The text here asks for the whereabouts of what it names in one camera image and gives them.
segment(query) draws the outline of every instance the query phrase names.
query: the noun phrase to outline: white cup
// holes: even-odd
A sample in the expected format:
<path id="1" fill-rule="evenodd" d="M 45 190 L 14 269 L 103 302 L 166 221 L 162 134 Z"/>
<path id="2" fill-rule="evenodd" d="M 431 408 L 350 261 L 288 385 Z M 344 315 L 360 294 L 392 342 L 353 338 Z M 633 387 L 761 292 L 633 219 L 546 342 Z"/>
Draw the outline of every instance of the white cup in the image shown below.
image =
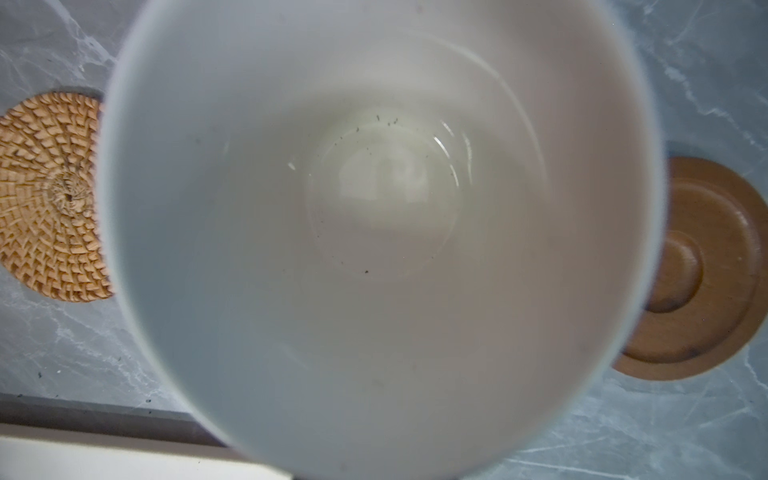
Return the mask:
<path id="1" fill-rule="evenodd" d="M 98 165 L 134 335 L 197 418 L 309 478 L 448 478 L 605 368 L 664 164 L 602 4 L 150 3 Z"/>

